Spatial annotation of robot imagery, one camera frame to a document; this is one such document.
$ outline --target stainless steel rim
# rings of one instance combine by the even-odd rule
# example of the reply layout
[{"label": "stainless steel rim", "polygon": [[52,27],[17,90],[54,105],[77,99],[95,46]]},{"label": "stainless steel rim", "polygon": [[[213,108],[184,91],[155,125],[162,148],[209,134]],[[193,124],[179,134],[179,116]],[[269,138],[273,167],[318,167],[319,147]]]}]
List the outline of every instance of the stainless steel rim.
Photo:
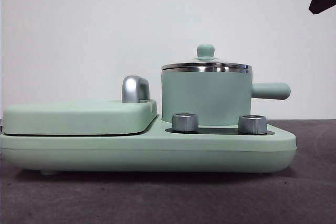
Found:
[{"label": "stainless steel rim", "polygon": [[213,67],[213,68],[242,68],[252,69],[250,65],[237,64],[237,63],[222,63],[222,62],[186,62],[164,65],[161,70],[171,68],[193,68],[193,67]]},{"label": "stainless steel rim", "polygon": [[184,67],[162,69],[166,72],[232,72],[232,73],[252,73],[252,69],[234,67]]}]

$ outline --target pot handle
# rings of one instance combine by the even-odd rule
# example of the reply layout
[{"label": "pot handle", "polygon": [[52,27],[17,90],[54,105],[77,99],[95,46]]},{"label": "pot handle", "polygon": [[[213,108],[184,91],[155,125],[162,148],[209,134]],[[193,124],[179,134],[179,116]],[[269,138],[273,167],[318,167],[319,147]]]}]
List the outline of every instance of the pot handle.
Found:
[{"label": "pot handle", "polygon": [[290,96],[286,83],[253,83],[252,98],[284,100]]}]

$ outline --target floor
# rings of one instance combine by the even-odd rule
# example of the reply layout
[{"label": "floor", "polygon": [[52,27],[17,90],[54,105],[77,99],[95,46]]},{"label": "floor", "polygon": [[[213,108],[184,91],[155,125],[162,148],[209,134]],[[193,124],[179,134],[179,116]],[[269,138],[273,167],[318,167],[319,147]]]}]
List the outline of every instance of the floor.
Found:
[{"label": "floor", "polygon": [[1,223],[336,223],[336,120],[270,124],[298,146],[290,167],[273,174],[47,177],[2,160]]}]

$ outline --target chrome handle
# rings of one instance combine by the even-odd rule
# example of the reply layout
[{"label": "chrome handle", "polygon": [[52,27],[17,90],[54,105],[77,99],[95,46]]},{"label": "chrome handle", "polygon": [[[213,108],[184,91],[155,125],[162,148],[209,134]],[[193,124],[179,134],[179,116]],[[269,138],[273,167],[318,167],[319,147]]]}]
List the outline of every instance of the chrome handle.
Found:
[{"label": "chrome handle", "polygon": [[127,76],[122,83],[122,102],[140,102],[149,100],[149,84],[140,76]]}]

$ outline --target mint green saucepan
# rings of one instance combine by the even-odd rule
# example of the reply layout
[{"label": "mint green saucepan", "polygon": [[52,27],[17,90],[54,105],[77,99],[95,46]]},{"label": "mint green saucepan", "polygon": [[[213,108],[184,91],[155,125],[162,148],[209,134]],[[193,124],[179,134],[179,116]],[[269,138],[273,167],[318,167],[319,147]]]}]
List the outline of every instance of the mint green saucepan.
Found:
[{"label": "mint green saucepan", "polygon": [[212,45],[200,45],[197,59],[162,67],[162,120],[194,113],[200,125],[236,125],[250,115],[251,98],[284,100],[285,83],[253,83],[252,67],[214,58]]}]

